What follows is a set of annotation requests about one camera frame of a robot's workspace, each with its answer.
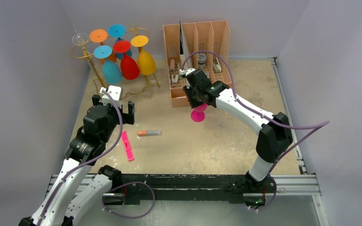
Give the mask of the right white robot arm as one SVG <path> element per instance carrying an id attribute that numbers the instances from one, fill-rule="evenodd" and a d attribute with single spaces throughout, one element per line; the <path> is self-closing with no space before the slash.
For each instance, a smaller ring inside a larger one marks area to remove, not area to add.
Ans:
<path id="1" fill-rule="evenodd" d="M 183 91 L 189 105 L 194 110 L 203 110 L 208 106 L 219 108 L 233 115 L 251 128 L 257 135 L 256 158 L 253 166 L 247 172 L 246 186 L 256 192 L 264 186 L 276 159 L 292 144 L 292 134 L 288 117 L 284 113 L 273 114 L 265 111 L 242 97 L 222 81 L 212 83 L 202 70 L 180 70 L 186 80 Z"/>

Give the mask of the light blue wine glass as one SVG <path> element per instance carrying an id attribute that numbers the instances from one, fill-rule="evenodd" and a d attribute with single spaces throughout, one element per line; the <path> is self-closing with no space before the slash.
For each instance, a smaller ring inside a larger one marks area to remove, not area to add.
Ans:
<path id="1" fill-rule="evenodd" d="M 113 54 L 112 48 L 108 45 L 101 45 L 95 48 L 93 54 L 96 58 L 105 60 L 102 66 L 105 81 L 109 85 L 116 85 L 120 83 L 123 79 L 121 70 L 116 63 L 108 59 L 108 57 Z"/>

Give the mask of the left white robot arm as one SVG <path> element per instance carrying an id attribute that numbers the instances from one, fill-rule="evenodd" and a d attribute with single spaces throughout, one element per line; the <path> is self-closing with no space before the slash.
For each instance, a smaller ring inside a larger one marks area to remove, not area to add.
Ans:
<path id="1" fill-rule="evenodd" d="M 92 96 L 93 105 L 83 118 L 65 154 L 60 174 L 45 200 L 30 217 L 21 219 L 21 226 L 75 226 L 91 207 L 91 201 L 105 191 L 115 193 L 122 186 L 121 172 L 110 166 L 101 168 L 95 181 L 76 194 L 81 182 L 96 161 L 110 152 L 106 149 L 116 126 L 135 123 L 135 103 L 129 101 L 128 112 L 112 95 Z"/>

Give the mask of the magenta plastic wine glass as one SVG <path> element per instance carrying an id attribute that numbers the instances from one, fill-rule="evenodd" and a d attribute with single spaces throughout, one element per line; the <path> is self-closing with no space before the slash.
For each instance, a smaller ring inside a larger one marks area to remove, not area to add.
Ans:
<path id="1" fill-rule="evenodd" d="M 198 106 L 193 109 L 193 111 L 190 114 L 191 119 L 194 122 L 202 122 L 205 119 L 205 113 L 204 111 L 208 108 L 207 104 L 202 104 L 201 106 Z"/>

